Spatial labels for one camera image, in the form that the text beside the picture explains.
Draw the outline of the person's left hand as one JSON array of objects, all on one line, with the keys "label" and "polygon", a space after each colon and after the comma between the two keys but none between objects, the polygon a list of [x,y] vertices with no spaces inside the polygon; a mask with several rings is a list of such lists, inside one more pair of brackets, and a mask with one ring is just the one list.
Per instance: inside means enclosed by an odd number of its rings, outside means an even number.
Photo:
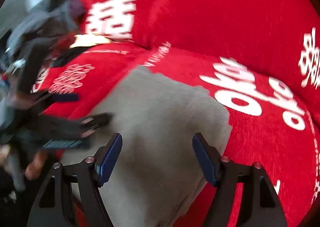
[{"label": "person's left hand", "polygon": [[[1,146],[1,167],[9,173],[12,177],[14,176],[14,166],[9,163],[9,155],[11,154],[10,146]],[[24,175],[28,180],[37,179],[44,167],[46,160],[48,159],[48,152],[45,150],[39,150],[31,163],[27,166],[24,171]]]}]

